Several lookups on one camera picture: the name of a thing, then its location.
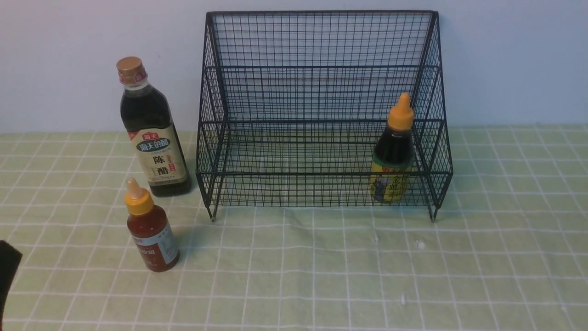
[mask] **bottle cap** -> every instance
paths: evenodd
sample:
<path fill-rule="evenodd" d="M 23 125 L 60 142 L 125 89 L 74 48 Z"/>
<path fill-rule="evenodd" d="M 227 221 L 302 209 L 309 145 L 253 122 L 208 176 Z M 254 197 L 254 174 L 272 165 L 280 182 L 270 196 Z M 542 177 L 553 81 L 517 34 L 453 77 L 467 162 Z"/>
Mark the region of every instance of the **bottle cap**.
<path fill-rule="evenodd" d="M 125 204 L 129 214 L 135 216 L 144 215 L 155 206 L 149 191 L 132 177 L 126 181 Z"/>
<path fill-rule="evenodd" d="M 137 84 L 147 78 L 143 62 L 138 57 L 126 57 L 116 63 L 118 77 L 122 84 Z"/>
<path fill-rule="evenodd" d="M 390 109 L 387 124 L 394 130 L 406 131 L 412 127 L 414 118 L 415 112 L 410 107 L 410 96 L 408 93 L 403 93 L 398 103 Z"/>

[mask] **yellow label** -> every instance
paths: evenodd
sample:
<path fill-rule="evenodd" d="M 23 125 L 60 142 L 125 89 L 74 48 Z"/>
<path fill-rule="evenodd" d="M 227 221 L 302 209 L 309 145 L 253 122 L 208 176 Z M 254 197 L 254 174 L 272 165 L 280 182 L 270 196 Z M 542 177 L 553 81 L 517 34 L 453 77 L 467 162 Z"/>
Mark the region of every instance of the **yellow label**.
<path fill-rule="evenodd" d="M 403 167 L 389 167 L 372 161 L 372 174 L 369 179 L 369 190 L 372 197 L 381 203 L 399 201 L 408 186 L 408 176 L 395 174 L 400 171 L 410 171 L 412 165 Z"/>
<path fill-rule="evenodd" d="M 129 132 L 131 143 L 151 186 L 181 183 L 188 175 L 173 126 Z"/>

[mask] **vinegar bottle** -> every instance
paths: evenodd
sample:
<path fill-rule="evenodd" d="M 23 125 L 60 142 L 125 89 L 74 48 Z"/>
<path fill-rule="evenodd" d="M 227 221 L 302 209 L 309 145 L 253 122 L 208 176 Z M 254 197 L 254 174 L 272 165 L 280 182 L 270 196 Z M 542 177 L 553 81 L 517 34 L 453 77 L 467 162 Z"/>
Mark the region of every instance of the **vinegar bottle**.
<path fill-rule="evenodd" d="M 143 62 L 126 57 L 116 64 L 125 92 L 121 118 L 157 197 L 190 192 L 192 181 L 165 96 L 147 81 Z"/>
<path fill-rule="evenodd" d="M 155 205 L 149 191 L 134 178 L 127 181 L 125 204 L 129 211 L 126 226 L 147 269 L 164 272 L 173 268 L 180 259 L 180 251 L 163 208 Z"/>

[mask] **wire rack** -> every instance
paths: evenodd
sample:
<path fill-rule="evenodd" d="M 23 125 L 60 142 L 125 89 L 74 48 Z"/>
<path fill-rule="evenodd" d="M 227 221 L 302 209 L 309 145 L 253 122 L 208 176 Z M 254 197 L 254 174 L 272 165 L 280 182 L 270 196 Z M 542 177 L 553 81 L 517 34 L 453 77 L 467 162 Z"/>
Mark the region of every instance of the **wire rack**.
<path fill-rule="evenodd" d="M 412 96 L 416 158 L 394 205 L 435 220 L 451 181 L 433 11 L 209 12 L 196 178 L 218 205 L 373 206 L 373 148 Z"/>

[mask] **gold bottle cap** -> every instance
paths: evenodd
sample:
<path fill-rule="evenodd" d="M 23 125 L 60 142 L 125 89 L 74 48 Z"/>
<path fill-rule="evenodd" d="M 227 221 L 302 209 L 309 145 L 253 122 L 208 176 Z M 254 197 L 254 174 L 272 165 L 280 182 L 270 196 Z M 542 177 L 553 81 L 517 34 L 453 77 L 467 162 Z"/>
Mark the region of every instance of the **gold bottle cap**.
<path fill-rule="evenodd" d="M 122 84 L 136 84 L 147 78 L 143 62 L 138 57 L 126 57 L 116 63 L 118 77 Z"/>

